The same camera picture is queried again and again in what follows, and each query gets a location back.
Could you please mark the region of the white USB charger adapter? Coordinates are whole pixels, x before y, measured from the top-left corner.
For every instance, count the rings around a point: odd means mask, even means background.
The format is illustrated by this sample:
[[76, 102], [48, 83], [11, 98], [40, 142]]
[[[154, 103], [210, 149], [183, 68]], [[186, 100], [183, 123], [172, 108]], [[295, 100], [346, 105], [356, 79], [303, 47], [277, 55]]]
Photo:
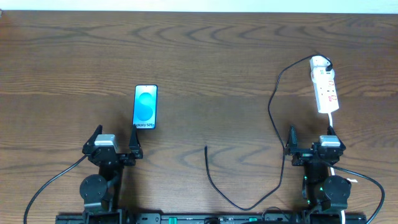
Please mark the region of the white USB charger adapter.
[[315, 55], [310, 59], [310, 68], [313, 70], [315, 67], [323, 67], [326, 71], [333, 69], [331, 60], [323, 55]]

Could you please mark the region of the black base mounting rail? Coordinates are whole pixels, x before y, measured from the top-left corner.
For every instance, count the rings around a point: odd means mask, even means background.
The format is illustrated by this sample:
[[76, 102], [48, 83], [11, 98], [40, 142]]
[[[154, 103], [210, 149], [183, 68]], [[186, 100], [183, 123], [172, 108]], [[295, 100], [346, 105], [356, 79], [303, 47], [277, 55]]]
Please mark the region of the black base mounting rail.
[[306, 220], [298, 215], [282, 213], [266, 213], [264, 215], [161, 215], [159, 213], [140, 213], [136, 215], [58, 215], [56, 224], [84, 224], [84, 223], [126, 223], [126, 224], [239, 224], [239, 223], [319, 223], [339, 224], [339, 215], [312, 214]]

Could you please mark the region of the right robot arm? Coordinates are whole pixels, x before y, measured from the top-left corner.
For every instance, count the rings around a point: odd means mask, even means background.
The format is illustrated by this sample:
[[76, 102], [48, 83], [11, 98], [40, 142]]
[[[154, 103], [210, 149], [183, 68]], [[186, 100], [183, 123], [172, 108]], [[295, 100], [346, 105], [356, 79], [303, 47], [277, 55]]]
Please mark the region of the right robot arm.
[[309, 209], [303, 212], [303, 222], [347, 222], [345, 210], [351, 193], [351, 182], [336, 175], [332, 168], [345, 149], [331, 126], [328, 127], [327, 134], [321, 135], [310, 148], [299, 147], [295, 128], [290, 127], [285, 154], [292, 156], [293, 166], [304, 168], [302, 194], [309, 203]]

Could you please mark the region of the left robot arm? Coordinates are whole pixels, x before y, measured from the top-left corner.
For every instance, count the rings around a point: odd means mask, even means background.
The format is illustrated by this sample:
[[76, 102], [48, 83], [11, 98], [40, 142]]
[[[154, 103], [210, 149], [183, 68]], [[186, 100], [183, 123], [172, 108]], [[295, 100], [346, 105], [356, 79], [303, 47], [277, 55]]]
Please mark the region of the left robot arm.
[[99, 167], [97, 174], [86, 177], [80, 185], [83, 222], [134, 223], [134, 217], [125, 208], [119, 208], [118, 202], [124, 168], [134, 166], [137, 159], [143, 158], [137, 127], [134, 125], [131, 130], [129, 153], [119, 153], [116, 136], [102, 132], [103, 127], [99, 125], [82, 149], [88, 160]]

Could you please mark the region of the blue Samsung Galaxy smartphone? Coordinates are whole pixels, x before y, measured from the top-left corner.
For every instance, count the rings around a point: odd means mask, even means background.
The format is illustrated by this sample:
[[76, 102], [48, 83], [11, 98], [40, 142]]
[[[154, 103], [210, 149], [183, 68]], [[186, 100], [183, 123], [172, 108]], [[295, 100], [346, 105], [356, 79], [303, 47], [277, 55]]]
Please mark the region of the blue Samsung Galaxy smartphone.
[[155, 129], [157, 93], [157, 85], [137, 85], [135, 87], [132, 124], [137, 129]]

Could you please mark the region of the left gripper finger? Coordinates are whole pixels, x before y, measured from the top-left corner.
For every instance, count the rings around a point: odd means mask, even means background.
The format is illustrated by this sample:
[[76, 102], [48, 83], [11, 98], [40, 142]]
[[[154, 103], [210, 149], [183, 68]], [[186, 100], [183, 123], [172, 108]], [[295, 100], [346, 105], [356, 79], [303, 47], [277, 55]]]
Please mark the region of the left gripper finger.
[[91, 137], [84, 143], [82, 153], [92, 153], [95, 150], [95, 140], [98, 135], [102, 134], [103, 126], [98, 125]]
[[129, 140], [129, 149], [131, 150], [131, 154], [134, 156], [135, 159], [142, 159], [143, 158], [143, 151], [141, 144], [138, 140], [137, 134], [137, 126], [134, 124], [131, 129], [131, 137]]

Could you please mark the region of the white power strip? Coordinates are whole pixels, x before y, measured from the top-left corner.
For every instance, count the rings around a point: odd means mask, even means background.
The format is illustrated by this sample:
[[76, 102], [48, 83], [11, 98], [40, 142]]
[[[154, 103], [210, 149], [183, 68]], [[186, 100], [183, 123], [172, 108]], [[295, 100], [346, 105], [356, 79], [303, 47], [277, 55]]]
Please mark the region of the white power strip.
[[339, 109], [334, 77], [334, 70], [326, 71], [326, 67], [314, 67], [311, 72], [319, 113], [327, 114]]

